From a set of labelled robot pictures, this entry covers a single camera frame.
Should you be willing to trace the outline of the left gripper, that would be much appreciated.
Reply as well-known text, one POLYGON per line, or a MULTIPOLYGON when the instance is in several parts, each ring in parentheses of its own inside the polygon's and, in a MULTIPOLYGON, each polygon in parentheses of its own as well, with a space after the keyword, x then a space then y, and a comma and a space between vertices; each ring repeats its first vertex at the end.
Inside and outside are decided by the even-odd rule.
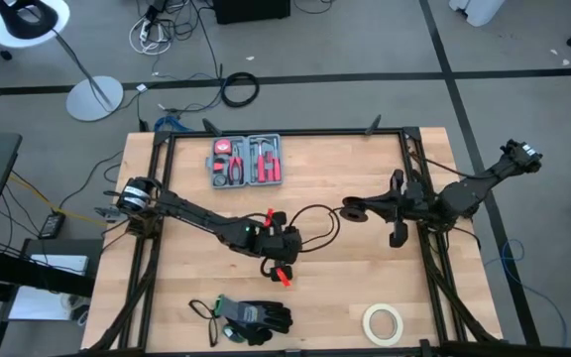
POLYGON ((279 281, 276 268, 282 268, 291 281, 292 265, 295 263, 302 246, 299 230, 286 222, 283 211, 275 211, 271 227, 260 229, 257 247, 264 258, 260 273, 271 281, 279 281))

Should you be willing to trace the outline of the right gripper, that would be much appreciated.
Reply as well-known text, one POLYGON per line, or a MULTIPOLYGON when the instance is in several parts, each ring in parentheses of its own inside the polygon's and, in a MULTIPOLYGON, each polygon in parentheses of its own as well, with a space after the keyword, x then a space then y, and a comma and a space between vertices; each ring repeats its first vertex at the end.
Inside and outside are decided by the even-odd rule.
POLYGON ((392 248, 400 248, 408 238, 408 228, 404 222, 406 219, 418 222, 435 220, 435 212, 424 198, 422 185, 417 181, 409 181, 407 188, 401 190, 403 183, 403 171, 394 170, 389 193, 362 197, 359 200, 364 211, 371 211, 394 226, 389 238, 392 248))

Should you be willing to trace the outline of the black cord spool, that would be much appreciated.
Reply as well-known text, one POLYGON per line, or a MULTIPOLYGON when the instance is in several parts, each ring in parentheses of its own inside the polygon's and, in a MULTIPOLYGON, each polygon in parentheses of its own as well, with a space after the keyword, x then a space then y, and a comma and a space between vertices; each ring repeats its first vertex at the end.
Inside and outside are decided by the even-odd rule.
POLYGON ((343 206, 339 210, 342 218, 351 222, 366 222, 369 217, 367 211, 367 200, 361 197, 348 196, 342 200, 343 206))

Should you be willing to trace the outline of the grey and black work glove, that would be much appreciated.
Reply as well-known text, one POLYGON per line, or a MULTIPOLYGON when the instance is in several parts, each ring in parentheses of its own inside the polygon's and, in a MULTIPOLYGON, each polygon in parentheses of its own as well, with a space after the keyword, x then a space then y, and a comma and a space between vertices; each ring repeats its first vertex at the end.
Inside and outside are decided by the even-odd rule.
POLYGON ((224 317, 229 324, 245 329, 289 333, 293 325, 290 309, 271 300, 233 300, 220 295, 215 303, 215 314, 224 317))

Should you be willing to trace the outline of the grey tool case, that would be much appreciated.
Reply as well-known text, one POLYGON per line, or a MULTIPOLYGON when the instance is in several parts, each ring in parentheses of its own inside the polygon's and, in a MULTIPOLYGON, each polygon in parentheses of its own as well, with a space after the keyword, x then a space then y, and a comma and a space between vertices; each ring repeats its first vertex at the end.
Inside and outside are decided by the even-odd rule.
POLYGON ((206 159, 206 166, 209 169, 211 185, 214 188, 226 189, 226 188, 241 188, 245 186, 269 186, 269 185, 280 185, 283 183, 284 165, 283 165, 283 152, 282 152, 282 138, 277 133, 269 134, 259 134, 250 136, 227 136, 220 137, 212 140, 210 145, 209 156, 206 159), (263 143, 263 151, 265 158, 265 173, 266 181, 257 181, 257 144, 255 143, 256 138, 265 138, 266 141, 263 143), (228 181, 228 169, 229 160, 231 155, 215 155, 214 154, 214 143, 217 140, 228 139, 232 146, 238 145, 241 151, 241 157, 244 164, 244 182, 242 184, 230 185, 228 181), (282 168, 282 180, 275 181, 273 173, 273 152, 274 152, 274 139, 279 140, 279 150, 281 156, 281 168, 282 168), (223 172, 216 173, 213 170, 213 163, 219 161, 225 163, 225 168, 223 172))

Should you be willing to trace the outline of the black glove with green cuff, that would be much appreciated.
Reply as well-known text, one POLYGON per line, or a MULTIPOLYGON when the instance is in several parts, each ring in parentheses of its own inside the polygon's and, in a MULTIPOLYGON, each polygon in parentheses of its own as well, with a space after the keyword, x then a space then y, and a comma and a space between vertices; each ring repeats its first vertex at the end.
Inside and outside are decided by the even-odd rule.
POLYGON ((273 333, 263 327, 228 321, 222 327, 223 334, 232 342, 247 343, 250 346, 263 345, 273 338, 273 333))

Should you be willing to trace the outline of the black eyeglasses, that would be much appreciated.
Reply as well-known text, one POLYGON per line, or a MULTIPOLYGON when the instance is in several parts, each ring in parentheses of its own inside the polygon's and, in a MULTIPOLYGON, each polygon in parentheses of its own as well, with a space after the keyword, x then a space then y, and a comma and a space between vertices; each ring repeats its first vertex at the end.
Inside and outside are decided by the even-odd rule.
POLYGON ((191 299, 188 305, 199 317, 208 321, 209 346, 215 347, 218 344, 219 332, 217 324, 218 316, 214 309, 199 299, 191 299))

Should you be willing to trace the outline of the white tape roll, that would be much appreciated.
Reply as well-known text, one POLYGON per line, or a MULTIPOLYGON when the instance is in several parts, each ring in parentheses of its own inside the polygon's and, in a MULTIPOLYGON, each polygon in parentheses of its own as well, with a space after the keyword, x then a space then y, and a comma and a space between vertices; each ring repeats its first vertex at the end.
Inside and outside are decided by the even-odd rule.
POLYGON ((370 305, 363 314, 362 326, 366 337, 371 342, 381 347, 391 347, 396 345, 400 341, 404 331, 404 323, 400 313, 393 306, 386 303, 375 303, 370 305), (379 311, 388 313, 395 325, 395 330, 389 338, 379 337, 372 329, 371 319, 379 311))

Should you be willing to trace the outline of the white plastic container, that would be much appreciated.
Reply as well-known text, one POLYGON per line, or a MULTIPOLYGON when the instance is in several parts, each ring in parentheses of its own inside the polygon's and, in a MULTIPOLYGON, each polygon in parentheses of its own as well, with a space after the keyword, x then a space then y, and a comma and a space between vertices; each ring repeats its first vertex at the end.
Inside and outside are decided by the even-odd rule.
POLYGON ((451 10, 466 15, 466 22, 473 27, 487 25, 506 0, 448 0, 451 10))

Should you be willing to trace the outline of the black power adapter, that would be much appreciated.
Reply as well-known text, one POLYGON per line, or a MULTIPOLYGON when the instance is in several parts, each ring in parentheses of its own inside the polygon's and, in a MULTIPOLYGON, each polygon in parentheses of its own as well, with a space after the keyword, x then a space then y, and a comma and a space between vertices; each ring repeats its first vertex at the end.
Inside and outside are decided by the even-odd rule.
POLYGON ((63 213, 52 212, 44 221, 38 237, 40 239, 57 239, 64 222, 65 215, 63 213))

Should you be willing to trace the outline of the black computer case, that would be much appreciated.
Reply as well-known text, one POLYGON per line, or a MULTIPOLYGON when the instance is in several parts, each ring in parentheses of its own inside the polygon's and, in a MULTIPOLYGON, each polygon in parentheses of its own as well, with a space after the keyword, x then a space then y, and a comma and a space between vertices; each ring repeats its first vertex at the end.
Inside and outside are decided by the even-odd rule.
POLYGON ((219 25, 283 19, 290 16, 290 0, 212 0, 219 25))

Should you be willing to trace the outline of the floor lamp with round base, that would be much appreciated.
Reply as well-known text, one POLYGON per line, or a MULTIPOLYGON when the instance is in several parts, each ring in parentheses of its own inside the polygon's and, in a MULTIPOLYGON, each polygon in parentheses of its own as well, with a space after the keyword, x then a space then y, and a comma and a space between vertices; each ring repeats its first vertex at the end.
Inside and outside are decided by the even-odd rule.
POLYGON ((64 0, 0 0, 0 45, 28 49, 55 40, 84 75, 68 93, 65 109, 74 119, 94 122, 113 114, 124 97, 122 84, 112 76, 93 76, 62 36, 70 20, 64 0))

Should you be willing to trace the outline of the red-handled hammer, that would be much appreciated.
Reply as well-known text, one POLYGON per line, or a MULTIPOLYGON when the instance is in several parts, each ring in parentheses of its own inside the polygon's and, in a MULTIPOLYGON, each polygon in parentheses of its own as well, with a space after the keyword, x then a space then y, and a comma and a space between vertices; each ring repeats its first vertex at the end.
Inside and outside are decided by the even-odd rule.
POLYGON ((256 138, 255 143, 257 144, 257 181, 265 182, 265 158, 263 151, 263 143, 266 141, 265 138, 256 138))

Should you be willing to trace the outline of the red-handled pliers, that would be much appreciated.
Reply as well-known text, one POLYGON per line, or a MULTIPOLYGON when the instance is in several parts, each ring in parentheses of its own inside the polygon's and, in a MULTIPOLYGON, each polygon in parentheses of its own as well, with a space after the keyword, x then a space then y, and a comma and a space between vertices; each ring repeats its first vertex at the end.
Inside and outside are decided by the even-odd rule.
POLYGON ((232 154, 229 160, 228 181, 230 185, 244 182, 244 164, 238 145, 232 146, 232 154))

